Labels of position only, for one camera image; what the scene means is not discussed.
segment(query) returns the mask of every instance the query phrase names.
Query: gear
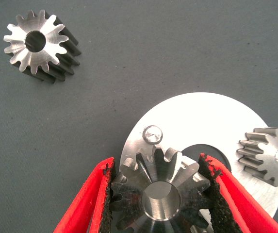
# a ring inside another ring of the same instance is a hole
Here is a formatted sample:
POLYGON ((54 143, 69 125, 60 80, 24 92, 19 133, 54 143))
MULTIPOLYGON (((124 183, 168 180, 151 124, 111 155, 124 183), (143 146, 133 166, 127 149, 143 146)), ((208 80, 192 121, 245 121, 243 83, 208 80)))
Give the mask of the gear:
POLYGON ((237 150, 243 155, 239 162, 245 165, 245 171, 277 187, 278 128, 256 128, 246 137, 248 140, 240 141, 244 148, 237 150))
POLYGON ((153 146, 152 154, 138 153, 136 162, 127 158, 112 182, 113 211, 121 211, 119 230, 135 233, 190 233, 193 225, 208 226, 199 216, 210 200, 202 192, 209 180, 197 171, 199 164, 169 148, 163 153, 153 146))
POLYGON ((7 26, 12 34, 4 36, 10 43, 4 52, 12 56, 12 65, 52 83, 56 79, 64 81, 65 73, 74 74, 71 65, 79 65, 74 56, 81 53, 76 48, 78 41, 57 16, 41 10, 38 16, 29 11, 26 19, 21 15, 16 19, 17 26, 7 26))

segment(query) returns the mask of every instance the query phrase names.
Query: center hole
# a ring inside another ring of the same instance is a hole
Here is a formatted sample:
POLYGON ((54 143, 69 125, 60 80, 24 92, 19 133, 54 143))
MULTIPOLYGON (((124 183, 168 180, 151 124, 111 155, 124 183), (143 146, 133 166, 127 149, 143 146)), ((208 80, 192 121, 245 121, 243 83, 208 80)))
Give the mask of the center hole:
POLYGON ((180 207, 180 196, 170 183, 151 183, 142 196, 145 213, 154 220, 165 221, 172 218, 180 207))
POLYGON ((40 52, 46 45, 46 38, 41 32, 32 31, 27 34, 25 45, 31 52, 40 52))

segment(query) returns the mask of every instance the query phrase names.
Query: gray fabric surface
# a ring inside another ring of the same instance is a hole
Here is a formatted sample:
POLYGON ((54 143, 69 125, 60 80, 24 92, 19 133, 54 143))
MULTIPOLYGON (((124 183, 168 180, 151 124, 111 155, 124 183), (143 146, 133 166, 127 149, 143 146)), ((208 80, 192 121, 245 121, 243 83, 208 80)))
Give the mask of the gray fabric surface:
POLYGON ((145 112, 198 91, 278 126, 278 0, 0 0, 0 233, 52 232, 145 112), (30 9, 80 42, 63 83, 20 73, 3 52, 7 24, 30 9))

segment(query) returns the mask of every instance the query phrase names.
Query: gear bore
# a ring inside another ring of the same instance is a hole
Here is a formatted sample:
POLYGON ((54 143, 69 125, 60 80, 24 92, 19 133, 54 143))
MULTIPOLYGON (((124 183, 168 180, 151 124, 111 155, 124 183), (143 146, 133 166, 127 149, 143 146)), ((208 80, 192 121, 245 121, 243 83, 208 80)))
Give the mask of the gear bore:
POLYGON ((151 154, 137 153, 136 162, 125 160, 112 182, 111 209, 122 212, 119 230, 190 233, 193 225, 208 226, 198 212, 210 206, 202 194, 210 182, 197 172, 199 164, 187 159, 179 151, 170 148, 164 154, 154 146, 151 154))
POLYGON ((277 187, 278 128, 256 128, 246 137, 248 140, 240 141, 244 148, 237 151, 243 155, 239 162, 245 165, 245 171, 277 187))
POLYGON ((4 52, 11 55, 10 63, 21 72, 53 83, 65 80, 65 73, 74 74, 71 66, 80 63, 74 58, 81 52, 78 41, 55 15, 45 10, 28 12, 24 19, 16 16, 18 25, 9 24, 11 35, 4 36, 10 46, 4 52))

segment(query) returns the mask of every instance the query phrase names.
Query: gear tooth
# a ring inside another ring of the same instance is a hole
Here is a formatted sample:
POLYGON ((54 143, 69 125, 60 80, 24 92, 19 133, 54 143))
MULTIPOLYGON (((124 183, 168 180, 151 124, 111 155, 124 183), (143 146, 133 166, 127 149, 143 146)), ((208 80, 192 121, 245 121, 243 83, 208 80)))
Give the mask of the gear tooth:
POLYGON ((19 71, 20 71, 20 72, 25 71, 26 68, 27 68, 27 66, 28 66, 28 64, 27 64, 26 62, 21 62, 21 63, 20 63, 20 66, 19 66, 19 71))
POLYGON ((64 43, 69 40, 69 37, 66 35, 60 35, 58 43, 64 43))
POLYGON ((37 66, 37 65, 35 65, 35 66, 30 66, 30 69, 31 69, 31 74, 36 74, 36 73, 37 73, 38 66, 37 66))
POLYGON ((59 32, 61 32, 64 28, 65 28, 65 25, 63 25, 63 24, 58 24, 58 25, 55 27, 54 30, 55 30, 57 33, 59 33, 59 32))
POLYGON ((239 159, 239 162, 244 164, 245 166, 248 166, 253 169, 258 169, 259 166, 262 164, 261 162, 259 162, 257 160, 250 159, 247 157, 243 157, 243 158, 239 159))
POLYGON ((4 36, 4 38, 3 38, 3 40, 5 41, 5 42, 11 42, 11 35, 5 35, 4 36))
POLYGON ((7 29, 10 30, 11 32, 13 32, 14 28, 16 27, 16 25, 12 24, 12 23, 9 23, 7 25, 7 29))
POLYGON ((49 16, 49 18, 47 19, 47 21, 49 21, 50 23, 54 24, 54 22, 56 21, 57 16, 56 15, 51 15, 49 16))
POLYGON ((17 15, 16 16, 16 21, 19 24, 23 23, 24 22, 24 18, 22 17, 22 15, 17 15))
POLYGON ((40 10, 40 12, 38 13, 38 17, 40 17, 40 18, 45 18, 45 15, 46 15, 45 10, 40 10))
POLYGON ((4 49, 4 52, 5 53, 12 53, 13 52, 13 47, 10 45, 10 46, 8 46, 8 47, 6 47, 5 49, 4 49))
POLYGON ((10 64, 15 64, 15 63, 17 63, 18 62, 18 60, 17 60, 17 57, 14 55, 14 56, 12 56, 12 58, 9 60, 9 62, 10 62, 10 64))
POLYGON ((257 152, 248 149, 238 149, 237 152, 241 155, 249 156, 252 158, 255 158, 258 154, 257 152))
POLYGON ((28 11, 27 19, 32 19, 34 17, 35 17, 35 14, 34 14, 33 10, 28 11))
POLYGON ((178 153, 177 150, 169 148, 164 154, 165 161, 170 162, 172 160, 173 156, 177 156, 177 153, 178 153))
POLYGON ((44 72, 49 72, 49 65, 48 63, 44 63, 41 65, 41 68, 44 72))
POLYGON ((138 165, 137 163, 134 161, 134 159, 132 158, 127 158, 124 162, 123 162, 123 166, 124 167, 128 167, 129 169, 135 171, 138 169, 138 165))
POLYGON ((259 143, 267 143, 266 134, 265 133, 246 133, 245 136, 248 140, 259 142, 259 143))

